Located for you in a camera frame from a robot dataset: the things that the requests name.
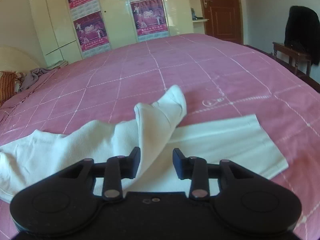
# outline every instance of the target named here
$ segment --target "white wall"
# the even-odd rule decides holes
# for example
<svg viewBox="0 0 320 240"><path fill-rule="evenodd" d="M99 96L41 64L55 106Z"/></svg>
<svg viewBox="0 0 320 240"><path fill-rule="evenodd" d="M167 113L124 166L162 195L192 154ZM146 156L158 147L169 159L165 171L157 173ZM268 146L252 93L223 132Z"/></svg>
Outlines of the white wall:
<svg viewBox="0 0 320 240"><path fill-rule="evenodd" d="M246 0L246 3L248 44L268 53L273 52L273 41L284 42L291 6L309 7L320 16L320 0ZM313 65L311 77L320 83L319 66Z"/></svg>
<svg viewBox="0 0 320 240"><path fill-rule="evenodd" d="M243 23L243 44L248 44L248 15L247 15L247 2L241 0L241 11L242 11L242 23Z"/></svg>
<svg viewBox="0 0 320 240"><path fill-rule="evenodd" d="M45 66L29 0L0 0L0 46L16 47Z"/></svg>

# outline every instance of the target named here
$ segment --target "black coat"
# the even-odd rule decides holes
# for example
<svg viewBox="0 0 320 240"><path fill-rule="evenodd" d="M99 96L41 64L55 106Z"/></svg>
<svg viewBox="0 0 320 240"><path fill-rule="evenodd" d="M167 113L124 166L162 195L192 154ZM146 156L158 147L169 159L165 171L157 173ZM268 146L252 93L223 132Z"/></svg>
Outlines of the black coat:
<svg viewBox="0 0 320 240"><path fill-rule="evenodd" d="M317 13L303 6L292 6L285 29L285 46L311 55L312 63L320 62L320 22Z"/></svg>

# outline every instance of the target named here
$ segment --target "headboard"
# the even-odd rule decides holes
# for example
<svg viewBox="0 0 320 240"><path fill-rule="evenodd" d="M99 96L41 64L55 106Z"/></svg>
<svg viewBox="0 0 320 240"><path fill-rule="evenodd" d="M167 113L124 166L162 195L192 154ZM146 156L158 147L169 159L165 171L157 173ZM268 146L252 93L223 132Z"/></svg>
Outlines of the headboard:
<svg viewBox="0 0 320 240"><path fill-rule="evenodd" d="M0 46L0 71L27 72L39 65L26 53L9 46Z"/></svg>

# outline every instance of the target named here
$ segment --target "pink bedspread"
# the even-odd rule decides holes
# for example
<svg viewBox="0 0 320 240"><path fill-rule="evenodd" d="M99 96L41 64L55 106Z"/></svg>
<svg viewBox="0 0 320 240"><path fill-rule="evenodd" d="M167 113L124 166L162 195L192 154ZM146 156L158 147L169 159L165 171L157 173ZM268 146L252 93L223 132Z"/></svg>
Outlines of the pink bedspread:
<svg viewBox="0 0 320 240"><path fill-rule="evenodd" d="M158 100L174 84L188 105L181 126L257 115L289 163L274 181L302 201L295 232L318 239L320 96L270 57L234 43L187 34L122 47L45 74L0 108L0 144L35 129L69 134L94 119L130 120L135 104ZM9 205L0 201L0 240L15 233Z"/></svg>

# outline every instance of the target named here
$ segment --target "brown door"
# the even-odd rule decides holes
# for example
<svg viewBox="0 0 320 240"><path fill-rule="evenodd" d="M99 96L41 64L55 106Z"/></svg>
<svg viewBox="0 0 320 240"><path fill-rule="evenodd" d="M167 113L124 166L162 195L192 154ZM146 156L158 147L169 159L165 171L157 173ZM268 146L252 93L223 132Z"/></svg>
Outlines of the brown door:
<svg viewBox="0 0 320 240"><path fill-rule="evenodd" d="M203 0L206 34L243 44L240 0Z"/></svg>

